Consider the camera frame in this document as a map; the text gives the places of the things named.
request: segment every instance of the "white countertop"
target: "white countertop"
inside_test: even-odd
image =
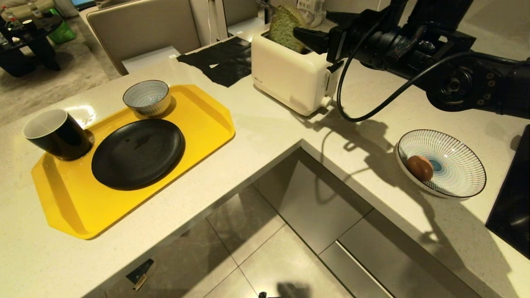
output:
[[[351,68],[343,104],[353,115],[372,109],[404,82],[358,63]],[[124,91],[146,79],[198,85],[229,108],[235,138],[99,237],[85,241],[49,227],[42,212],[30,173],[42,150],[20,133],[37,113],[2,127],[2,296],[80,297],[105,288],[108,278],[139,265],[143,260],[138,258],[159,242],[179,236],[300,146],[483,297],[530,296],[530,261],[484,227],[515,154],[510,142],[528,120],[477,110],[442,112],[415,87],[360,125],[341,119],[336,110],[303,119],[256,90],[250,76],[225,88],[176,60],[47,109],[67,108],[89,125],[122,109]],[[463,202],[444,200],[422,193],[408,180],[392,145],[419,128],[467,144],[486,169],[484,191]]]

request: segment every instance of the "striped bowl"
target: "striped bowl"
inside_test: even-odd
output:
[[[459,140],[441,132],[418,129],[401,137],[395,148],[400,167],[424,190],[444,198],[469,198],[486,186],[486,171],[479,158]],[[421,182],[407,169],[414,155],[425,157],[433,177]]]
[[[123,102],[140,115],[159,116],[171,103],[169,86],[158,80],[140,82],[125,91]]]

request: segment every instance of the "black cloth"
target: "black cloth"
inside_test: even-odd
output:
[[[200,69],[212,82],[230,87],[252,72],[250,42],[239,37],[199,52],[180,55],[177,60]]]

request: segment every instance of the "white toaster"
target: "white toaster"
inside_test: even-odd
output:
[[[266,34],[252,38],[252,79],[256,87],[305,116],[327,107],[340,68],[330,67],[326,54],[299,54],[266,38]]]

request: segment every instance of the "egg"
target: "egg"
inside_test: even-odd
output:
[[[421,155],[414,155],[407,159],[407,168],[421,182],[429,181],[434,174],[432,164]]]

